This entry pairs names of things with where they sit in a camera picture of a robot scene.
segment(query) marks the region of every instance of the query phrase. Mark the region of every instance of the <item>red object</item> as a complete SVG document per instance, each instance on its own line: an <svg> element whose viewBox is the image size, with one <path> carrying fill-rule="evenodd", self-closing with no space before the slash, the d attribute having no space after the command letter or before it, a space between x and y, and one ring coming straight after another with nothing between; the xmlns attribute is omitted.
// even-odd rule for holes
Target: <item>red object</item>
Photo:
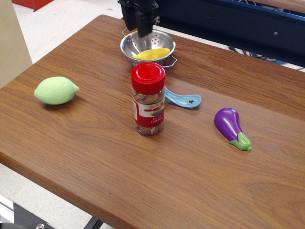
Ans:
<svg viewBox="0 0 305 229"><path fill-rule="evenodd" d="M141 94L159 93L165 86L164 68L153 62L136 65L132 69L132 87Z"/></svg>
<svg viewBox="0 0 305 229"><path fill-rule="evenodd" d="M16 3L21 6L25 6L34 10L39 10L41 7L50 3L53 0L12 0L13 3Z"/></svg>

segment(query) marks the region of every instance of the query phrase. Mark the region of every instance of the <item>toy eggplant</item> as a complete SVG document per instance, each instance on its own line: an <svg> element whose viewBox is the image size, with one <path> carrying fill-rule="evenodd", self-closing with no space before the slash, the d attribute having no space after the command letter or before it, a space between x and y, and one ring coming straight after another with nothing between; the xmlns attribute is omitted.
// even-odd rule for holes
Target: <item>toy eggplant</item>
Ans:
<svg viewBox="0 0 305 229"><path fill-rule="evenodd" d="M239 114L232 108L223 108L215 115L214 123L218 130L240 150L252 150L252 143L242 131Z"/></svg>

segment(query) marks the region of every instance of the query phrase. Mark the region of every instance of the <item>glass jar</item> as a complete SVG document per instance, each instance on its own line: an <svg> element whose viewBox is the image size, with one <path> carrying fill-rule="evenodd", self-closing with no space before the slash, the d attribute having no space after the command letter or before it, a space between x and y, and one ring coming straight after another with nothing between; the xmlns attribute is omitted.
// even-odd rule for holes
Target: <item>glass jar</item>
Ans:
<svg viewBox="0 0 305 229"><path fill-rule="evenodd" d="M164 128L165 70L153 62L132 69L132 97L136 130L156 135Z"/></svg>

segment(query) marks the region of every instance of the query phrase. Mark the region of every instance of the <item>metal colander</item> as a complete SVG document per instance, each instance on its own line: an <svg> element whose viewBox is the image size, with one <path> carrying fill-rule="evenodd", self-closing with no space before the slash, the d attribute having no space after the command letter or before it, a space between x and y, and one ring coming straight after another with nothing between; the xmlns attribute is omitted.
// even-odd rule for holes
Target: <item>metal colander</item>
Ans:
<svg viewBox="0 0 305 229"><path fill-rule="evenodd" d="M170 35L161 31L153 30L152 33L139 38L137 31L128 35L124 34L125 31L126 30L122 32L125 37L121 41L121 51L132 60L134 66L143 62L155 62L163 65L163 61L169 57L174 59L174 63L169 66L163 66L164 68L172 67L176 63L177 59L172 56L172 53L176 48L176 42ZM159 48L168 48L171 51L168 55L155 60L139 60L132 57L133 55L137 55L145 50Z"/></svg>

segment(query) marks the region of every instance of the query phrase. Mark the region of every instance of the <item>floor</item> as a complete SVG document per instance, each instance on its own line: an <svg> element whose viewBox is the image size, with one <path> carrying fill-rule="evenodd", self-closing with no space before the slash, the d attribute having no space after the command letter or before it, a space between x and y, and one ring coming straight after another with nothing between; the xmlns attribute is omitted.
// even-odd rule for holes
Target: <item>floor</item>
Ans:
<svg viewBox="0 0 305 229"><path fill-rule="evenodd" d="M32 62L56 48L95 17L122 17L117 0L54 0L34 11L14 4ZM227 47L175 33L220 48ZM0 164L0 194L23 206L57 229L82 229L91 216ZM101 229L111 229L103 225Z"/></svg>

